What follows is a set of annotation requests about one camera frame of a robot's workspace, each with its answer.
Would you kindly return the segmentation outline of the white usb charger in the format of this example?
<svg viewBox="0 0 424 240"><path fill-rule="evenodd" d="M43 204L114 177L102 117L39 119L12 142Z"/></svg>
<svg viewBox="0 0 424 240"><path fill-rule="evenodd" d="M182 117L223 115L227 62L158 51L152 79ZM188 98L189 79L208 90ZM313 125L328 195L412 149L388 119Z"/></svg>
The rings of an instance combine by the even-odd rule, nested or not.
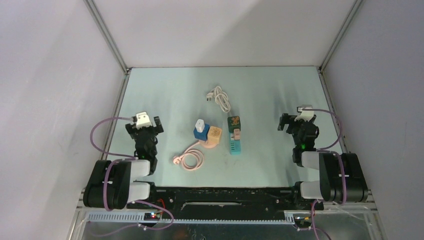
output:
<svg viewBox="0 0 424 240"><path fill-rule="evenodd" d="M202 133L206 127L206 124L203 119L198 119L195 123L195 130L198 133Z"/></svg>

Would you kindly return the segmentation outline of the blue cube socket adapter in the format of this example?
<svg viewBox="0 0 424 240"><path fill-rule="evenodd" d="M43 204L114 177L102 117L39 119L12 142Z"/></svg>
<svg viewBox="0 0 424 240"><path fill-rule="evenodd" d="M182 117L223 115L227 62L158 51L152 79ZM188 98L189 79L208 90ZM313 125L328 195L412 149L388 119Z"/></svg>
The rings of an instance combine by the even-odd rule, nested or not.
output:
<svg viewBox="0 0 424 240"><path fill-rule="evenodd" d="M197 140L206 142L208 140L209 129L210 129L210 125L209 124L205 124L205 127L204 127L204 129L203 129L202 132L198 132L198 130L195 127L193 129L194 138L197 139Z"/></svg>

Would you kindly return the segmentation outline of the small pink plug adapter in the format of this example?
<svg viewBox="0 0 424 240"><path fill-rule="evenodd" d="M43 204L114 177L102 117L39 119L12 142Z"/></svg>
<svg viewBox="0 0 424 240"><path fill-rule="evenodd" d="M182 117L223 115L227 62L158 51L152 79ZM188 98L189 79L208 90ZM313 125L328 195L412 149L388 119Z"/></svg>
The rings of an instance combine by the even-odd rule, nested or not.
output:
<svg viewBox="0 0 424 240"><path fill-rule="evenodd" d="M241 130L239 128L235 128L233 130L233 139L235 141L239 141L241 139Z"/></svg>

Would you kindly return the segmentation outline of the yellow cube socket adapter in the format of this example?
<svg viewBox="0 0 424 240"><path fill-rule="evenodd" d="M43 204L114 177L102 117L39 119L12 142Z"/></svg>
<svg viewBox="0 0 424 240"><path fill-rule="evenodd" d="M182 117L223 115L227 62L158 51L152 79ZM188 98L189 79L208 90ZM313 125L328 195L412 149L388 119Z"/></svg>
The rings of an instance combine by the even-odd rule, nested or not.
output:
<svg viewBox="0 0 424 240"><path fill-rule="evenodd" d="M221 141L222 129L217 126L210 126L207 133L207 142L211 145L218 145Z"/></svg>

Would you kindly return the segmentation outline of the dark green cube socket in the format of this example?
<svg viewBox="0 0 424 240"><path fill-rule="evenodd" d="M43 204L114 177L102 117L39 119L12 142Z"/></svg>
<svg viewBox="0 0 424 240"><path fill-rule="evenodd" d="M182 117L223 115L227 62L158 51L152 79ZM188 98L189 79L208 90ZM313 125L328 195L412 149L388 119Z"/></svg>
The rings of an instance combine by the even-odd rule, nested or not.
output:
<svg viewBox="0 0 424 240"><path fill-rule="evenodd" d="M241 120L238 115L236 116L229 116L227 118L227 125L228 125L228 131L230 133L233 133L234 130L238 129L241 130Z"/></svg>

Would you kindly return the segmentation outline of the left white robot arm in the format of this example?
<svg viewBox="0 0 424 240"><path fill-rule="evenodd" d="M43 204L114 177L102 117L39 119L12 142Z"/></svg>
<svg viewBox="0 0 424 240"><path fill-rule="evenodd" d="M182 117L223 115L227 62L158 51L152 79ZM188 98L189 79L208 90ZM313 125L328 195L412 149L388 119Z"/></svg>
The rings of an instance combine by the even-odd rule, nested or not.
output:
<svg viewBox="0 0 424 240"><path fill-rule="evenodd" d="M147 112L127 117L126 131L135 142L133 155L115 153L116 160L97 160L82 197L89 208L107 211L123 209L127 203L139 201L145 208L153 208L158 194L152 184L140 181L152 175L157 167L158 134L164 132L159 116L153 119Z"/></svg>

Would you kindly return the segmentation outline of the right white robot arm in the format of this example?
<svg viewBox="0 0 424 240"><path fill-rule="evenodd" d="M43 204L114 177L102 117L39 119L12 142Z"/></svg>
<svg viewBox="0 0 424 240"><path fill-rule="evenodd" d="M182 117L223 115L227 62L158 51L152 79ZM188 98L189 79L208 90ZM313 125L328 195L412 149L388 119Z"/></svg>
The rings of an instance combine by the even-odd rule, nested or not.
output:
<svg viewBox="0 0 424 240"><path fill-rule="evenodd" d="M304 209L311 200L325 202L364 202L369 189L355 153L339 154L315 147L320 129L315 125L316 115L289 115L283 113L279 118L278 130L286 131L294 142L292 161L301 168L317 170L319 179L299 181L291 194L291 204Z"/></svg>

